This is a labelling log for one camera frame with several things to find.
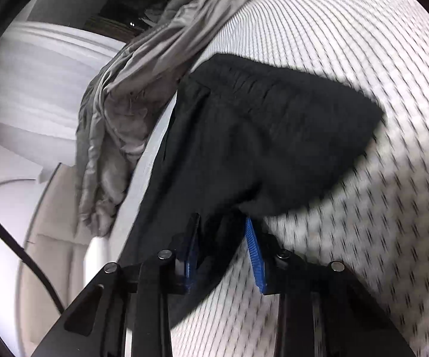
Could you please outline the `black pants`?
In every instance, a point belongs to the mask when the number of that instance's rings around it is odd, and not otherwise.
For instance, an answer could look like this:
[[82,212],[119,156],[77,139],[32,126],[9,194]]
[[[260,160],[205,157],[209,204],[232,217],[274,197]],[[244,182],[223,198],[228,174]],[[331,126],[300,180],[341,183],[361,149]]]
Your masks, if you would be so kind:
[[217,54],[184,77],[121,265],[169,246],[201,217],[199,265],[168,303],[177,325],[225,275],[247,217],[271,217],[322,198],[354,167],[384,116],[339,82]]

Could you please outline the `beige padded headboard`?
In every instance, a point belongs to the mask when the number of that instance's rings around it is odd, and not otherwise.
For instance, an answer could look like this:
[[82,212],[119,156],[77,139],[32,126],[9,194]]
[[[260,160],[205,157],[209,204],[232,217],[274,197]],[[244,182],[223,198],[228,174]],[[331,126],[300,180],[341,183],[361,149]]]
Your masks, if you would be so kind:
[[[24,249],[46,275],[67,308],[84,287],[84,255],[91,234],[76,224],[76,169],[60,164],[31,219]],[[60,313],[34,273],[20,266],[17,324],[24,356],[31,356]]]

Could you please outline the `white patterned mattress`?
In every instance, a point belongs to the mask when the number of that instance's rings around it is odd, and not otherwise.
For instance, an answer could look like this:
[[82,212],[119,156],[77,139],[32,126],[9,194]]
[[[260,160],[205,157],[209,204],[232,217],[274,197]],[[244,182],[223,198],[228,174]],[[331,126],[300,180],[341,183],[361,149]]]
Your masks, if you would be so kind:
[[429,13],[252,0],[168,106],[122,264],[201,218],[174,356],[429,356]]

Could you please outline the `grey crumpled duvet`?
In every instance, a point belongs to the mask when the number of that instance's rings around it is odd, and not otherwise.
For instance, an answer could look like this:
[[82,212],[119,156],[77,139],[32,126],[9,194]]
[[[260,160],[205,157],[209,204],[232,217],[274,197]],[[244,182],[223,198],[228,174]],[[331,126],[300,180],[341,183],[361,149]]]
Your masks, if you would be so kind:
[[206,46],[250,0],[171,0],[84,92],[76,129],[77,223],[111,231],[160,113]]

